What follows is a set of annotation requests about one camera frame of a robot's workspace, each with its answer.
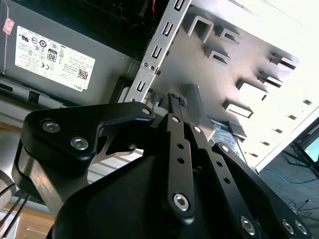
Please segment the product label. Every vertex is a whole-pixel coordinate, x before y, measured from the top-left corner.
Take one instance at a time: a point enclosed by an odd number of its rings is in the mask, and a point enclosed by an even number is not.
[[[7,18],[4,22],[2,31],[4,31],[6,34],[10,35],[11,31],[13,29],[14,26],[14,21],[11,20],[10,18]]]
[[[232,135],[229,127],[212,119],[210,121],[214,125],[216,130],[211,140],[214,143],[221,142],[227,144],[227,146],[229,146],[245,162],[244,156],[241,153],[238,143],[234,139],[234,136]]]
[[[95,59],[44,36],[17,27],[15,65],[82,92]]]

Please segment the blue cable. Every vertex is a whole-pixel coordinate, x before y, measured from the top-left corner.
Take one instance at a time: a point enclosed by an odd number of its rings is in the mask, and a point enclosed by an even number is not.
[[[306,182],[293,183],[293,182],[287,181],[286,179],[283,178],[283,176],[281,176],[279,173],[277,173],[277,172],[275,172],[275,171],[273,171],[273,170],[271,170],[271,169],[264,168],[264,170],[277,174],[283,181],[285,181],[286,183],[289,183],[289,184],[304,184],[304,183],[310,183],[310,182],[313,182],[313,181],[316,181],[316,180],[317,180],[317,178],[314,178],[314,179],[308,180],[308,181],[306,181]]]

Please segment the qr code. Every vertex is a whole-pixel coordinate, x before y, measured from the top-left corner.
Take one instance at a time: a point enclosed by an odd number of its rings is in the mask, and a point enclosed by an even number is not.
[[[78,78],[82,79],[82,80],[87,80],[88,79],[88,74],[86,71],[83,71],[81,69],[79,69],[78,72]]]

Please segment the black cable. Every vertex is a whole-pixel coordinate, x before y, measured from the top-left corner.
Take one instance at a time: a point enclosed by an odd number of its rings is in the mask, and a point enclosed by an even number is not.
[[[306,205],[308,202],[310,202],[310,199],[306,200],[305,203],[302,204],[301,207],[298,208],[297,215],[298,215],[300,209],[301,209],[304,205]]]
[[[9,232],[11,231],[13,225],[15,224],[16,220],[18,219],[18,217],[20,216],[22,209],[24,208],[25,204],[27,203],[27,201],[29,200],[30,195],[28,195],[24,202],[22,203],[21,207],[19,208],[19,210],[17,211],[16,215],[14,216],[13,220],[11,221],[11,223],[9,224],[8,228],[6,229],[6,231],[4,232],[2,238],[6,238],[9,234]]]
[[[303,211],[311,211],[311,210],[316,210],[316,209],[319,209],[319,207],[318,208],[303,209]]]
[[[1,220],[0,222],[0,228],[5,224],[5,221],[8,219],[8,217],[11,215],[11,213],[13,212],[13,210],[16,208],[16,206],[18,205],[18,203],[20,202],[20,200],[23,197],[23,193],[20,195],[20,197],[18,198],[18,200],[15,202],[15,204],[11,207],[11,209],[7,212],[7,214],[5,215],[5,217]]]
[[[10,184],[9,186],[7,186],[5,189],[3,189],[1,192],[0,192],[0,197],[5,194],[11,187],[15,186],[14,183]]]
[[[314,221],[317,221],[317,222],[319,222],[319,220],[317,220],[317,219],[314,219],[314,218],[309,218],[309,219],[311,219],[311,220],[314,220]]]
[[[313,213],[309,213],[307,216],[303,217],[302,219],[305,219],[305,218],[311,216],[312,214],[313,214]]]

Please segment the black metal bracket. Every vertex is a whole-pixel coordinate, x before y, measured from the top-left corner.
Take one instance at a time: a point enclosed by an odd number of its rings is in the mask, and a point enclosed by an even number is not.
[[[210,148],[183,98],[169,94],[161,107],[163,118],[137,102],[27,116],[16,166],[56,215],[53,238],[312,238],[231,149]],[[96,154],[135,148],[143,157],[82,183]]]

